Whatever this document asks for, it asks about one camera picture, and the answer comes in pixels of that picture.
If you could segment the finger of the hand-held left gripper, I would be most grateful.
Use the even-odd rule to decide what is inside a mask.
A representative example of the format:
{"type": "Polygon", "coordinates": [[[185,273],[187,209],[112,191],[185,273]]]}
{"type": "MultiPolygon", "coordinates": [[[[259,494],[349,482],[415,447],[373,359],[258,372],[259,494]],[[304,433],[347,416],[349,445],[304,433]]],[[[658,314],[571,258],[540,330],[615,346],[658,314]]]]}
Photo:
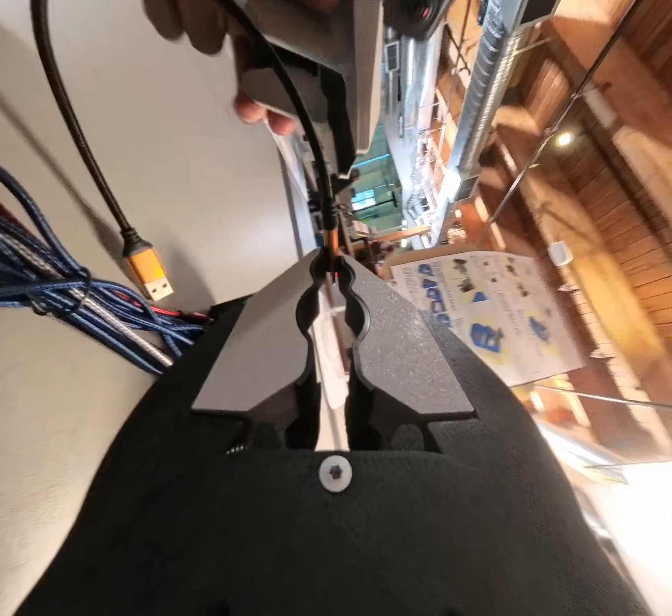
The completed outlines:
{"type": "Polygon", "coordinates": [[[245,10],[321,137],[331,133],[325,150],[330,171],[348,176],[370,149],[380,118],[382,0],[340,0],[330,15],[293,0],[248,0],[245,10]]]}

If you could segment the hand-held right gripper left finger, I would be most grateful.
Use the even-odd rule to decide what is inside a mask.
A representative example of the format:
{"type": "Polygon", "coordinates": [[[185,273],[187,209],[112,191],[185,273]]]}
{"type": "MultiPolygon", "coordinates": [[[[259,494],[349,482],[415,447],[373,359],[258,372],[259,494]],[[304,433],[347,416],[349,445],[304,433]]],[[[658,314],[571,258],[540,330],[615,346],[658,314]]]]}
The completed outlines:
{"type": "Polygon", "coordinates": [[[273,427],[290,449],[314,449],[321,385],[310,329],[319,314],[323,251],[314,250],[253,295],[192,410],[273,427]]]}

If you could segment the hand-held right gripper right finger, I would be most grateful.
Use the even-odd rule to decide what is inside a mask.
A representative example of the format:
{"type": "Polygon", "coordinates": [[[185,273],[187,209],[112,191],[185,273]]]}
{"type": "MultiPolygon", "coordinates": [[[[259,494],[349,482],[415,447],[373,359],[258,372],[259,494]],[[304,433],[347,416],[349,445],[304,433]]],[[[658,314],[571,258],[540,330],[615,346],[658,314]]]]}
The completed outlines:
{"type": "Polygon", "coordinates": [[[475,409],[421,313],[352,257],[337,261],[353,335],[345,427],[351,450],[441,452],[435,422],[475,409]]]}

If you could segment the instruction sheet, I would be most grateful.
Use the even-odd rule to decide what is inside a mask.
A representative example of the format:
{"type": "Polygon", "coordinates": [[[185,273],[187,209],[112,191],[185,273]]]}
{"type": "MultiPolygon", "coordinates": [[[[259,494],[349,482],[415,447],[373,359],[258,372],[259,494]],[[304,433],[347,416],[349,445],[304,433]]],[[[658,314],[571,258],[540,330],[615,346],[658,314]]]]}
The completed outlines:
{"type": "Polygon", "coordinates": [[[468,251],[391,267],[393,287],[466,344],[509,387],[585,360],[531,257],[468,251]]]}

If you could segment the silver ventilation duct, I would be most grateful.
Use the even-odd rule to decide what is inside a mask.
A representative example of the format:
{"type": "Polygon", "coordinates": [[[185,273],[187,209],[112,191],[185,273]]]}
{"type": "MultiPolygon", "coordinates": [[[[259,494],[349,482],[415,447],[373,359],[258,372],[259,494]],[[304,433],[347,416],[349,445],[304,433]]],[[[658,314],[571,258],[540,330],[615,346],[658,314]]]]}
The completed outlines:
{"type": "Polygon", "coordinates": [[[507,88],[525,30],[552,17],[560,0],[489,0],[448,169],[465,189],[507,88]]]}

